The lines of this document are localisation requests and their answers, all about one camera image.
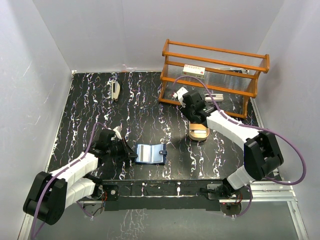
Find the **stack of silver cards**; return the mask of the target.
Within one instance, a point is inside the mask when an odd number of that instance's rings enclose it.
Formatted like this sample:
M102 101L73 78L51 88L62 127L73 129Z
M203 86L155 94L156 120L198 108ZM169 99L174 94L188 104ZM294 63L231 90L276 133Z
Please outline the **stack of silver cards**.
M190 131L194 135L206 135L207 131L205 129L192 129Z

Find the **blue card holder wallet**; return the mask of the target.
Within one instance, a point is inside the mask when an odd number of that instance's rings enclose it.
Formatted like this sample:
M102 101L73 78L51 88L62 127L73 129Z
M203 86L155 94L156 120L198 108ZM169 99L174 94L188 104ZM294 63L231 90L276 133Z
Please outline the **blue card holder wallet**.
M149 159L148 162L139 162L139 145L149 146ZM164 165L167 159L167 145L164 143L160 144L137 144L136 145L137 158L135 159L136 164L140 165Z

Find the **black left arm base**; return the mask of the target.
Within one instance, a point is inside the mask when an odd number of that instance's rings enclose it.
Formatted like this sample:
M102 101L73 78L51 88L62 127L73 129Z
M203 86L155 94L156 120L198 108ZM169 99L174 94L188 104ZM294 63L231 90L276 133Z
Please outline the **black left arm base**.
M108 202L117 201L119 198L119 187L117 185L99 185L93 190L93 194L85 197L81 202L84 213L94 218L101 214Z

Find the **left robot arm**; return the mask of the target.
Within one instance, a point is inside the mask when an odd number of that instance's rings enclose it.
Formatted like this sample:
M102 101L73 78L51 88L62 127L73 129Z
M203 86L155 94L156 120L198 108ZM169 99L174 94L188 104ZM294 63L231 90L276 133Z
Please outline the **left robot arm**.
M23 211L54 225L66 208L85 197L93 200L103 195L102 181L90 176L107 161L126 161L136 158L136 153L121 134L122 128L103 129L98 140L88 151L67 165L52 172L41 171L35 176L23 205Z

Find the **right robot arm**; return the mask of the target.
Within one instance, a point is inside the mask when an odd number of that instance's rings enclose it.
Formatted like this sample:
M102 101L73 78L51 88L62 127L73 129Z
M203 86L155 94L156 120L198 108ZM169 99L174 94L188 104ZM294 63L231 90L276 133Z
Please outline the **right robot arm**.
M173 97L180 102L179 110L192 123L219 132L243 151L243 165L224 178L213 192L233 199L241 188L267 177L284 162L278 141L273 133L242 126L242 122L223 110L209 107L196 90L180 88Z

